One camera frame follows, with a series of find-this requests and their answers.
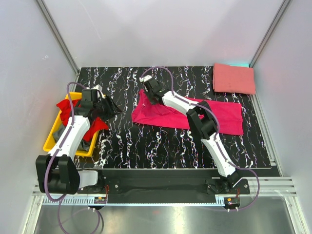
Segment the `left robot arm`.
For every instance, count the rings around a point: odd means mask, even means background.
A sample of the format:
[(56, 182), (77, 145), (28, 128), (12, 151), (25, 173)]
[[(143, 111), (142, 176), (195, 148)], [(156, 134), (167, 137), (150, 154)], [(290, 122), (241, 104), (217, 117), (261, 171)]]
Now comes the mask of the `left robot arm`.
[(47, 155), (36, 159), (39, 189), (45, 194), (70, 194), (89, 187), (94, 193), (105, 188), (104, 179), (96, 170), (79, 170), (74, 157), (83, 141), (91, 144), (100, 130), (108, 130), (107, 121), (120, 114), (113, 100), (102, 87), (85, 88), (76, 100), (61, 103), (60, 121), (64, 130)]

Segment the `magenta pink t shirt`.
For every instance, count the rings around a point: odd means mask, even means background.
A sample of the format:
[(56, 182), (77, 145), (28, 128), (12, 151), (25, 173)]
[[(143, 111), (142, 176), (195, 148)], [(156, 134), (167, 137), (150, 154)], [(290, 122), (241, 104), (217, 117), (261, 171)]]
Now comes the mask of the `magenta pink t shirt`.
[[(187, 117), (179, 111), (160, 104), (152, 105), (144, 90), (139, 91), (137, 107), (132, 112), (132, 122), (158, 127), (189, 130)], [(243, 135), (242, 105), (232, 102), (206, 100), (220, 123), (220, 133)]]

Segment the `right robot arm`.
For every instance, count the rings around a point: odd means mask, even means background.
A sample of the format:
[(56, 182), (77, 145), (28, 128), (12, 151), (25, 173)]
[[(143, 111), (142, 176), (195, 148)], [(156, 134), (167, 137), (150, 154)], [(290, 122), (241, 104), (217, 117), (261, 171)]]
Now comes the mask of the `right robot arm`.
[(214, 185), (213, 191), (233, 193), (237, 190), (242, 177), (222, 144), (219, 136), (220, 124), (208, 103), (187, 99), (163, 87), (151, 75), (144, 76), (139, 81), (143, 84), (145, 94), (152, 104), (171, 107), (187, 117), (193, 137), (200, 139), (217, 166), (220, 180)]

